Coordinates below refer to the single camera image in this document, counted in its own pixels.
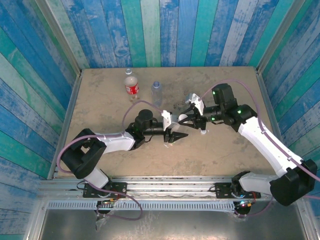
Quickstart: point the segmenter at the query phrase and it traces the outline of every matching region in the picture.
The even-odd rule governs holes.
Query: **enclosure wall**
[[[306,0],[262,76],[284,144],[320,167],[320,1]],[[313,195],[320,196],[317,182]],[[313,202],[320,216],[319,201]]]
[[[254,66],[294,0],[46,0],[81,69]]]
[[[0,240],[24,236],[75,78],[35,1],[1,0]]]

